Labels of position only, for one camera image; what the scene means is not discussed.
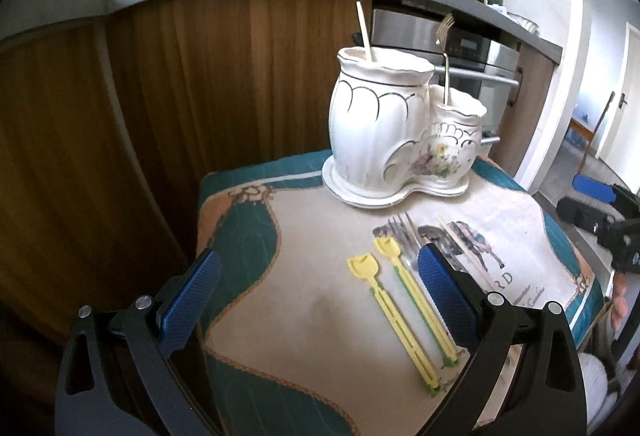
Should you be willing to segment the person's hand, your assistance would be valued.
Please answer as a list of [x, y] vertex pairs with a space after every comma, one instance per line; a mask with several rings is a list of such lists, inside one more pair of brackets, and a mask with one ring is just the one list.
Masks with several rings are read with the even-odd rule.
[[613, 276], [613, 292], [611, 307], [611, 324], [614, 330], [620, 330], [623, 321], [628, 316], [629, 306], [626, 300], [628, 279], [626, 274], [615, 271]]

